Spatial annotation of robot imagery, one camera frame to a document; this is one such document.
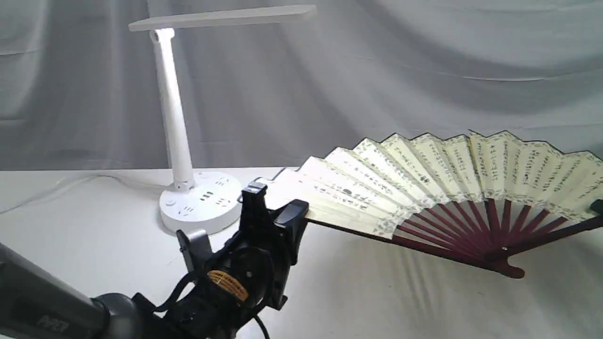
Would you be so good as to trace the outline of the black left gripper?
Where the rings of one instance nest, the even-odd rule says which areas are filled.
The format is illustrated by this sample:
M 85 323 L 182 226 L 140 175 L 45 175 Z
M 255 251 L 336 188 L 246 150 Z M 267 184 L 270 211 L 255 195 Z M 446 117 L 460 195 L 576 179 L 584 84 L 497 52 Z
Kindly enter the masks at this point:
M 252 182 L 243 189 L 240 224 L 224 247 L 205 262 L 198 295 L 211 305 L 261 311 L 280 310 L 285 285 L 296 264 L 296 245 L 307 228 L 310 204 L 295 199 L 270 210 L 269 186 Z

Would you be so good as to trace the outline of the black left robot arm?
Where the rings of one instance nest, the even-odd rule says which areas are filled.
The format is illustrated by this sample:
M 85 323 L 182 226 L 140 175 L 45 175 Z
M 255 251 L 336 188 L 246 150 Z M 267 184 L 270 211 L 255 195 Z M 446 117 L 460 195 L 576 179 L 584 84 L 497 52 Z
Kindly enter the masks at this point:
M 88 298 L 6 245 L 1 247 L 1 333 L 16 339 L 234 339 L 258 314 L 280 310 L 310 210 L 265 203 L 267 185 L 241 192 L 239 230 L 216 252 L 205 231 L 176 231 L 188 272 L 155 306 L 142 294 Z

